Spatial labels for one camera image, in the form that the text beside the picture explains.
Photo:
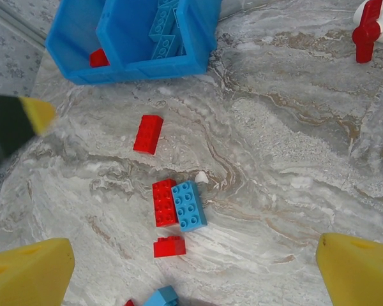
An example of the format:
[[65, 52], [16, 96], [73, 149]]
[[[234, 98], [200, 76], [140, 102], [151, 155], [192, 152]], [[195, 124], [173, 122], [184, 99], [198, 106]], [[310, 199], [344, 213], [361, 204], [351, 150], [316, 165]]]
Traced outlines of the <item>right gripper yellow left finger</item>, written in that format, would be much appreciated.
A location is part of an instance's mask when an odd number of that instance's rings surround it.
[[67, 238], [0, 252], [0, 306], [61, 305], [74, 267]]

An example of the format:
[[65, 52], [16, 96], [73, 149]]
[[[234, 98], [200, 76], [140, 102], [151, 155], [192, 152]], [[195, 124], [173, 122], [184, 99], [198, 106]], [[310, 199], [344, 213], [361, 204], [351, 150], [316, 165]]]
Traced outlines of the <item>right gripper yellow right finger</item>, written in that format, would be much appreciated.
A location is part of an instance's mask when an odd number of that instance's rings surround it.
[[315, 257], [333, 305], [383, 305], [383, 244], [325, 233]]

